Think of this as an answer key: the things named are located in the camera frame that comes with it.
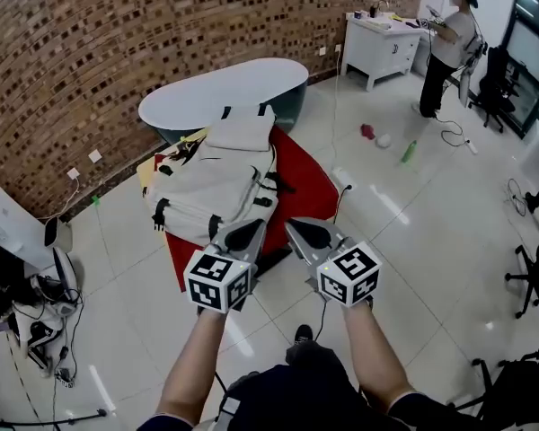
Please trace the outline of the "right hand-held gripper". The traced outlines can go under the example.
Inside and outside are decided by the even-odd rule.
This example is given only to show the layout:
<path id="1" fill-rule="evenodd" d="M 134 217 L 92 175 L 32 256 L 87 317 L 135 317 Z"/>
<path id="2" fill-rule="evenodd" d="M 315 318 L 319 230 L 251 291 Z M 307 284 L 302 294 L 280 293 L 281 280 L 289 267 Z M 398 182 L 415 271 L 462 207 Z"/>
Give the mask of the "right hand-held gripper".
<path id="1" fill-rule="evenodd" d="M 285 231 L 290 247 L 307 265 L 314 290 L 346 307 L 372 300 L 382 262 L 366 242 L 315 218 L 291 218 Z"/>

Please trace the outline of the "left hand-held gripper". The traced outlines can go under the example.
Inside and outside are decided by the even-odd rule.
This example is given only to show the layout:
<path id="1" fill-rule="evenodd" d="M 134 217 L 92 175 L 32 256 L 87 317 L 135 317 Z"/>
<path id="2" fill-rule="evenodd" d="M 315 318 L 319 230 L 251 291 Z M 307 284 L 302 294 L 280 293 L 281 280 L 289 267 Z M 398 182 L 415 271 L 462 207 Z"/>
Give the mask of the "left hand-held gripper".
<path id="1" fill-rule="evenodd" d="M 266 236 L 262 219 L 242 220 L 217 232 L 194 251 L 183 272 L 188 299 L 201 309 L 241 311 L 252 292 Z"/>

